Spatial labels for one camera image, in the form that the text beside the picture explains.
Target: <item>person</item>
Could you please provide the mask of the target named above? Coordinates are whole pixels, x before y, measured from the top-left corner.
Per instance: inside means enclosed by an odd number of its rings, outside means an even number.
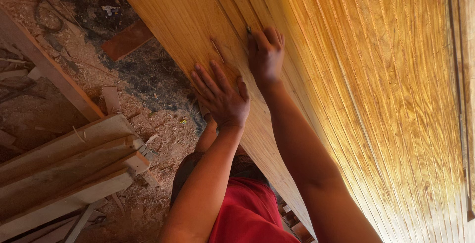
[[[381,242],[350,196],[336,164],[280,78],[285,37],[276,28],[249,35],[249,69],[269,107],[277,148],[308,210],[318,242]],[[250,110],[242,77],[237,89],[211,61],[191,76],[210,114],[195,153],[180,164],[161,242],[299,242],[282,229],[276,197],[239,146]]]

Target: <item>hand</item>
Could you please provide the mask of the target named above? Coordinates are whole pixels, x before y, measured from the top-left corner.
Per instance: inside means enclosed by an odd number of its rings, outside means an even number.
[[[255,31],[248,37],[249,69],[262,92],[280,82],[285,38],[274,27],[266,27],[264,32]]]
[[[197,72],[191,73],[193,82],[201,93],[195,89],[196,97],[210,110],[218,127],[238,126],[243,128],[251,107],[251,99],[243,78],[237,79],[237,88],[239,89],[239,93],[237,93],[230,86],[228,78],[217,62],[211,60],[210,65],[219,86],[200,64],[196,64]]]

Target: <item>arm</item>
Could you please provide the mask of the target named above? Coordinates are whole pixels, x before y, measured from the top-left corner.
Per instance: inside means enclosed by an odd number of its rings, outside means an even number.
[[[199,91],[195,90],[220,127],[219,134],[198,162],[185,184],[160,233],[161,242],[207,242],[223,203],[229,180],[231,163],[241,140],[250,109],[246,84],[240,77],[237,83],[239,94],[231,88],[215,61],[211,68],[219,86],[197,64],[192,78]]]
[[[351,198],[336,164],[280,79],[285,38],[275,28],[249,36],[249,67],[267,106],[277,148],[305,202],[319,242],[381,242]]]

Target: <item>red shirt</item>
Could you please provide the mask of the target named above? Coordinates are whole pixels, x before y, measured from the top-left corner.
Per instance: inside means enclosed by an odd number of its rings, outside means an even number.
[[[274,192],[261,182],[232,177],[209,242],[291,242],[294,235],[282,228]]]

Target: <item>left hand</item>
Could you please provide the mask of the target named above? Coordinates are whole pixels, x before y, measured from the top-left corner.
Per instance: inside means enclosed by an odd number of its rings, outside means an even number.
[[[229,84],[218,63],[211,60],[210,65],[219,86],[203,66],[197,63],[195,64],[196,72],[191,72],[193,82],[199,89],[199,92],[195,89],[196,97],[210,110],[211,116],[220,128],[225,126],[243,128],[251,106],[251,99],[243,78],[237,79],[239,89],[237,93]]]

